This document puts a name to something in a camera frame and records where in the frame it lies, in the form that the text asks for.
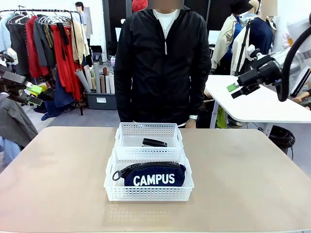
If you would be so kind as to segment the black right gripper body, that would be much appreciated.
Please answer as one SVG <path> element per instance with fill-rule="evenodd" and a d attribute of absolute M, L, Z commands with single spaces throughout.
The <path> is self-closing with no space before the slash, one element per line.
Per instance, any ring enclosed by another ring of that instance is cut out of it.
<path fill-rule="evenodd" d="M 282 70 L 276 60 L 270 60 L 240 75 L 237 83 L 241 87 L 251 88 L 265 83 L 273 84 L 282 78 Z"/>

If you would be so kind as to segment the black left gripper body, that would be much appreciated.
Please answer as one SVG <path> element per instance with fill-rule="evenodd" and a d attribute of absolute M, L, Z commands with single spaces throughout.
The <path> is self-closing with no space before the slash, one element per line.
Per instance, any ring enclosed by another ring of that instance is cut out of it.
<path fill-rule="evenodd" d="M 27 80 L 24 76 L 12 73 L 8 67 L 0 66 L 1 89 L 25 89 Z"/>

